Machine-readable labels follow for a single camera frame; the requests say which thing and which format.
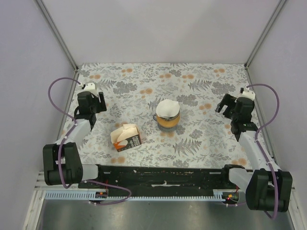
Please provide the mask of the clear ribbed glass dripper cone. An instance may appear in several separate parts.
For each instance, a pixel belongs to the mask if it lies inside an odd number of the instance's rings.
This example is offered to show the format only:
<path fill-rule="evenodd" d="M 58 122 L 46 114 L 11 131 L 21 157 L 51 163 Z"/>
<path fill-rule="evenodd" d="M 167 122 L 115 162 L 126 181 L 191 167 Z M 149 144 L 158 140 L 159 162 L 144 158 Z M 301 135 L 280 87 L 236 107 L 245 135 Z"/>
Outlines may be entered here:
<path fill-rule="evenodd" d="M 156 116 L 165 120 L 171 121 L 179 116 L 180 109 L 156 109 Z"/>

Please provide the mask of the cream paper coffee filter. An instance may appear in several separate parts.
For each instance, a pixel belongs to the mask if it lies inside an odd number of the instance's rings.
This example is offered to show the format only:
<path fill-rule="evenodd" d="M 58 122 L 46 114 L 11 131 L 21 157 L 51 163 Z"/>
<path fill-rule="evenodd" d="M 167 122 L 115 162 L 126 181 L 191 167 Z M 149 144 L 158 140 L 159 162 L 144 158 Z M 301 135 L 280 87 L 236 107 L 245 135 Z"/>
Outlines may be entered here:
<path fill-rule="evenodd" d="M 156 109 L 180 109 L 179 102 L 165 99 L 161 101 Z"/>

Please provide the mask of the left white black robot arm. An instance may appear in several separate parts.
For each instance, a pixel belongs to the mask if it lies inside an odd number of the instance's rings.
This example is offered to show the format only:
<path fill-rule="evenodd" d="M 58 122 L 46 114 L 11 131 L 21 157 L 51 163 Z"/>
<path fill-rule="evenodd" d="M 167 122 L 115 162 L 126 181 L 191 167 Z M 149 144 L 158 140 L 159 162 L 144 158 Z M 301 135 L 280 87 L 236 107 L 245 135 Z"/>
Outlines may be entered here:
<path fill-rule="evenodd" d="M 72 117 L 73 125 L 66 135 L 43 147 L 44 179 L 47 185 L 78 184 L 83 178 L 83 166 L 78 148 L 95 123 L 96 114 L 107 111 L 104 93 L 83 91 L 77 94 L 78 106 Z"/>

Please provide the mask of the clear glass coffee server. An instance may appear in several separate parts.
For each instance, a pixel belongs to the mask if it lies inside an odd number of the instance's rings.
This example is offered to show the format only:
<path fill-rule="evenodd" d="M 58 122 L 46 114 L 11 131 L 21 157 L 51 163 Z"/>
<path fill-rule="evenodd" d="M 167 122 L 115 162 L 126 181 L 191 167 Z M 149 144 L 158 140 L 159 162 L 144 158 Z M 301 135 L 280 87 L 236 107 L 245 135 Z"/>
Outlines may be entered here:
<path fill-rule="evenodd" d="M 165 121 L 159 117 L 156 116 L 156 114 L 153 115 L 153 120 L 157 123 L 157 126 L 160 130 L 164 131 L 164 132 L 171 132 L 174 131 L 180 121 L 180 114 L 177 118 L 175 118 L 174 120 L 171 121 Z"/>

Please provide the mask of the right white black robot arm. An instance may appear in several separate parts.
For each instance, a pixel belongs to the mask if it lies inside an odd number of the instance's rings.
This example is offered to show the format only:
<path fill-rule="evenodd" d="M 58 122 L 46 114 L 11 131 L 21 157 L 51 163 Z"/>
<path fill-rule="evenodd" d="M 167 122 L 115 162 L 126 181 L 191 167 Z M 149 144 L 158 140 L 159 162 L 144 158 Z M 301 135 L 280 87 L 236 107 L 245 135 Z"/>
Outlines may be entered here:
<path fill-rule="evenodd" d="M 245 149 L 253 173 L 249 174 L 242 166 L 226 165 L 220 176 L 224 188 L 236 185 L 246 196 L 251 210 L 286 212 L 290 203 L 293 178 L 282 171 L 258 141 L 258 127 L 252 119 L 255 107 L 254 97 L 225 94 L 216 107 L 216 112 L 231 120 L 231 132 Z"/>

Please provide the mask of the orange black coffee filter box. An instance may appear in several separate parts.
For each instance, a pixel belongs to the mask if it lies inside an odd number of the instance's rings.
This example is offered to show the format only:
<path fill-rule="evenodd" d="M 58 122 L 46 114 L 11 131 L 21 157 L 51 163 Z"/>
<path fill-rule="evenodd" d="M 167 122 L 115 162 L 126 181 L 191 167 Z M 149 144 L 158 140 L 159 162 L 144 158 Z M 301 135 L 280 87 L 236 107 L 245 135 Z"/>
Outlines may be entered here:
<path fill-rule="evenodd" d="M 140 131 L 136 124 L 124 124 L 112 131 L 110 137 L 117 152 L 129 150 L 142 144 Z"/>

